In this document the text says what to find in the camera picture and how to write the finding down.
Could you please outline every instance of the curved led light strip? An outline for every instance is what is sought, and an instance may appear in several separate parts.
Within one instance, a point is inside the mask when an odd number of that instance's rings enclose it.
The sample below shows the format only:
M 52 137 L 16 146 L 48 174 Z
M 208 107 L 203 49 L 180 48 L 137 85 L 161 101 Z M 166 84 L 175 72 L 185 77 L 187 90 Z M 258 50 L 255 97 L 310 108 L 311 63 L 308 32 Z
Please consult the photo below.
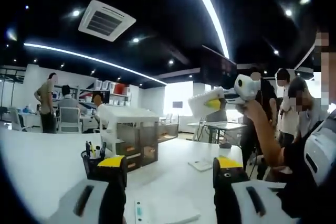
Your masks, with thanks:
M 215 12 L 214 6 L 212 5 L 210 0 L 202 0 L 202 1 L 205 5 L 205 8 L 207 9 L 207 11 L 210 15 L 212 23 L 215 26 L 215 29 L 216 29 L 217 34 L 218 34 L 219 41 L 220 41 L 222 49 L 223 49 L 224 56 L 226 58 L 230 59 L 229 52 L 227 50 L 227 46 L 226 46 L 226 42 L 225 42 L 225 38 L 224 38 L 224 34 L 223 34 L 223 30 L 222 30 L 222 27 L 220 25 L 217 14 Z
M 24 43 L 24 45 L 26 47 L 37 47 L 37 48 L 43 48 L 43 49 L 48 49 L 48 50 L 57 51 L 57 52 L 64 52 L 66 54 L 76 55 L 76 56 L 79 56 L 79 57 L 82 57 L 82 58 L 86 58 L 86 59 L 89 59 L 89 60 L 94 60 L 94 61 L 106 64 L 106 65 L 110 65 L 110 66 L 113 66 L 113 67 L 116 67 L 116 68 L 120 68 L 122 70 L 126 70 L 126 71 L 131 72 L 131 73 L 135 73 L 138 76 L 142 76 L 142 77 L 148 78 L 150 80 L 157 81 L 157 82 L 159 82 L 161 84 L 167 85 L 167 83 L 165 83 L 163 81 L 160 81 L 158 79 L 152 78 L 150 76 L 146 76 L 145 74 L 136 72 L 134 70 L 131 70 L 131 69 L 128 69 L 128 68 L 124 68 L 122 66 L 119 66 L 119 65 L 116 65 L 116 64 L 113 64 L 113 63 L 109 63 L 109 62 L 104 61 L 104 60 L 99 60 L 99 59 L 96 59 L 96 58 L 93 58 L 93 57 L 90 57 L 90 56 L 81 55 L 81 54 L 78 54 L 76 52 L 70 52 L 70 51 L 66 51 L 66 50 L 63 50 L 63 49 L 58 49 L 58 48 L 54 48 L 54 47 L 47 47 L 47 46 L 42 46 L 42 45 L 36 45 L 36 44 L 30 44 L 30 43 Z

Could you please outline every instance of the ceiling air conditioner vent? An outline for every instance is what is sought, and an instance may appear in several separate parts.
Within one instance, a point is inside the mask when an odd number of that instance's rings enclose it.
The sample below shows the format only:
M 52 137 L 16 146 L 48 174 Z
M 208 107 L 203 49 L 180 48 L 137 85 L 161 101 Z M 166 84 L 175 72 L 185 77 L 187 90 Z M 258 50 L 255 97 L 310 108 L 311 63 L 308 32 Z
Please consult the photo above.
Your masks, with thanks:
M 92 0 L 78 30 L 108 41 L 115 41 L 135 21 L 135 18 L 112 6 Z

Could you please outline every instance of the black ceiling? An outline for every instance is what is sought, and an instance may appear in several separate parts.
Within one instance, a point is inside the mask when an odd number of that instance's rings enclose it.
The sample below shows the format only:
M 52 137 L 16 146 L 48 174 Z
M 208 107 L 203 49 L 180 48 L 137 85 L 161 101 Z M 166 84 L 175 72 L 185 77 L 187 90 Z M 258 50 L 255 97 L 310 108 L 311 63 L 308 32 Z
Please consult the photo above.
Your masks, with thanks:
M 223 54 L 216 30 L 201 0 L 98 0 L 137 19 L 115 42 L 78 31 L 91 0 L 4 0 L 0 21 L 4 38 L 1 60 L 26 66 L 38 59 L 41 67 L 140 84 L 142 77 L 98 62 L 59 52 L 23 47 L 24 42 L 46 45 L 99 58 L 149 76 L 200 67 L 202 45 Z M 293 68 L 313 44 L 310 4 L 300 0 L 211 0 L 222 25 L 230 59 L 237 64 L 265 63 L 269 76 L 279 67 Z M 293 10 L 291 18 L 284 9 Z M 81 10 L 78 17 L 71 13 Z M 6 36 L 8 29 L 17 41 Z M 135 44 L 133 38 L 139 38 Z M 172 78 L 189 80 L 189 74 Z M 159 83 L 147 82 L 144 87 Z

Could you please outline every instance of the gray chair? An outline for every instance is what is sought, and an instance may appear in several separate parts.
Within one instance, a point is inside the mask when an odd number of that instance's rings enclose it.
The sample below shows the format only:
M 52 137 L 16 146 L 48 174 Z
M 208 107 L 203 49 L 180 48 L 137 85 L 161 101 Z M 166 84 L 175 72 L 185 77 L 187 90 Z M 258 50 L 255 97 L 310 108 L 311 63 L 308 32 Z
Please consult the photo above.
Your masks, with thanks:
M 23 117 L 17 112 L 16 107 L 9 107 L 8 110 L 12 122 L 12 130 L 25 132 L 27 132 L 27 129 L 31 130 L 31 126 L 24 126 Z
M 59 108 L 58 133 L 82 133 L 79 108 Z

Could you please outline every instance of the red object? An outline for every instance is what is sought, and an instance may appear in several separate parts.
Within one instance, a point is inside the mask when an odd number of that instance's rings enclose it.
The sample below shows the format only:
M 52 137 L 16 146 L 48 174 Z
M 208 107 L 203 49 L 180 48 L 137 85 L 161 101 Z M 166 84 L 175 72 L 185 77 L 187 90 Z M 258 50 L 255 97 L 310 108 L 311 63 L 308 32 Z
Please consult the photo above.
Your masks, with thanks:
M 114 86 L 113 94 L 123 94 L 125 84 L 118 83 Z

